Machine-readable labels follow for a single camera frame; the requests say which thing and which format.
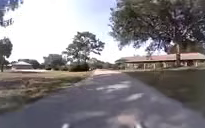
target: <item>tree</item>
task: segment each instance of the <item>tree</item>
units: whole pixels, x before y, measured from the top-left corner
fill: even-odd
[[[44,64],[46,68],[57,70],[66,63],[67,61],[59,54],[49,54],[48,57],[44,57]]]
[[[63,54],[71,62],[86,63],[91,53],[100,55],[104,49],[104,42],[96,38],[96,35],[90,32],[78,32],[75,35],[73,43],[70,44]]]
[[[40,63],[34,59],[19,59],[18,61],[23,61],[23,62],[29,63],[33,66],[34,69],[40,68]]]
[[[195,43],[190,43],[188,42],[186,46],[180,45],[180,51],[181,53],[193,53],[193,52],[198,52],[202,53],[205,55],[205,48],[201,46],[200,44],[195,44]],[[168,54],[175,54],[176,51],[176,45],[173,45],[170,47],[169,51],[167,52]]]
[[[167,52],[173,43],[178,66],[180,45],[193,42],[205,49],[205,0],[118,0],[110,21],[120,48],[151,40],[148,52]]]
[[[12,19],[4,19],[6,12],[15,10],[22,4],[22,0],[0,0],[0,25],[6,27],[13,23]]]
[[[0,39],[0,62],[1,62],[1,72],[3,72],[5,57],[9,58],[13,49],[13,45],[9,38]]]

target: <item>lawn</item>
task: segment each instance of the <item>lawn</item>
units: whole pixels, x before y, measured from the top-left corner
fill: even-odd
[[[205,116],[205,69],[125,73]]]
[[[73,83],[90,72],[0,73],[0,114],[15,110]]]

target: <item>driveway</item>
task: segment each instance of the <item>driveway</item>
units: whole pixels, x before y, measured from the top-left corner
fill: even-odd
[[[123,73],[95,71],[77,85],[1,115],[0,128],[205,128],[199,113]]]

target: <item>road marking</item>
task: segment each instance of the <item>road marking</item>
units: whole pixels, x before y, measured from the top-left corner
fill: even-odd
[[[69,124],[63,124],[62,128],[70,128],[70,125]]]

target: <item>single-story house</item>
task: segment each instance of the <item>single-story house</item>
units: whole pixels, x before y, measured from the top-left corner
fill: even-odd
[[[33,66],[29,63],[19,61],[17,63],[12,64],[12,70],[17,70],[17,69],[33,69]]]
[[[116,64],[126,69],[169,68],[176,65],[176,54],[156,56],[123,57]],[[205,55],[201,53],[182,53],[181,66],[205,67]]]

